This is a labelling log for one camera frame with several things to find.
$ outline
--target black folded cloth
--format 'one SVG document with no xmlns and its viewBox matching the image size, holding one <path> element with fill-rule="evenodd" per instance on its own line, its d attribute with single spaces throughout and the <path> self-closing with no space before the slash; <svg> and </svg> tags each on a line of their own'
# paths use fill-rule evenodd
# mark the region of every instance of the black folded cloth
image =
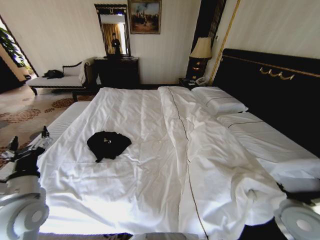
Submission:
<svg viewBox="0 0 320 240">
<path fill-rule="evenodd" d="M 93 134 L 86 143 L 99 163 L 103 158 L 115 159 L 131 144 L 131 140 L 114 131 L 100 131 Z"/>
<path fill-rule="evenodd" d="M 59 70 L 49 70 L 42 77 L 47 79 L 60 79 L 64 77 L 64 73 Z"/>
</svg>

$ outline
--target mirror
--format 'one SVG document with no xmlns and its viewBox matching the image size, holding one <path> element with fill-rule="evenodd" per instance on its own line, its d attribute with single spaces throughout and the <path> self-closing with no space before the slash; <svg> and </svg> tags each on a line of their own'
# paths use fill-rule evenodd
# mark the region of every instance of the mirror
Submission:
<svg viewBox="0 0 320 240">
<path fill-rule="evenodd" d="M 131 56 L 126 4 L 95 4 L 105 53 Z"/>
</svg>

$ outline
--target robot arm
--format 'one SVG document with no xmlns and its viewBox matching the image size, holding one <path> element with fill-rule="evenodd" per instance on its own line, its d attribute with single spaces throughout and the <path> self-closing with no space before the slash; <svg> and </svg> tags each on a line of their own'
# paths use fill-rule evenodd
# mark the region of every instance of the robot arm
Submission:
<svg viewBox="0 0 320 240">
<path fill-rule="evenodd" d="M 52 138 L 44 126 L 41 139 L 36 144 L 18 150 L 18 137 L 15 136 L 2 154 L 14 162 L 14 168 L 1 183 L 4 192 L 0 192 L 0 239 L 37 239 L 39 228 L 49 215 L 46 191 L 38 181 L 37 160 L 51 142 Z"/>
</svg>

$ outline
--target framed painting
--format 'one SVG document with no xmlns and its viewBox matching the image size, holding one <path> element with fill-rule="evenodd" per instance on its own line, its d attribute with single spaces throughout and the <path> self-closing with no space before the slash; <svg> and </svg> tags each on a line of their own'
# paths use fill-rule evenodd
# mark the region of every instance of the framed painting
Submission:
<svg viewBox="0 0 320 240">
<path fill-rule="evenodd" d="M 160 34 L 162 0 L 128 0 L 130 33 Z"/>
</svg>

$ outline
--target lamp shade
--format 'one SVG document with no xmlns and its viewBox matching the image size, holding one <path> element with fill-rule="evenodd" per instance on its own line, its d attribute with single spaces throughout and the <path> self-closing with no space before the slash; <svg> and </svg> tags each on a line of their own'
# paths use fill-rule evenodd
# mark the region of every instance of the lamp shade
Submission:
<svg viewBox="0 0 320 240">
<path fill-rule="evenodd" d="M 211 37 L 199 37 L 190 57 L 196 59 L 211 58 Z"/>
</svg>

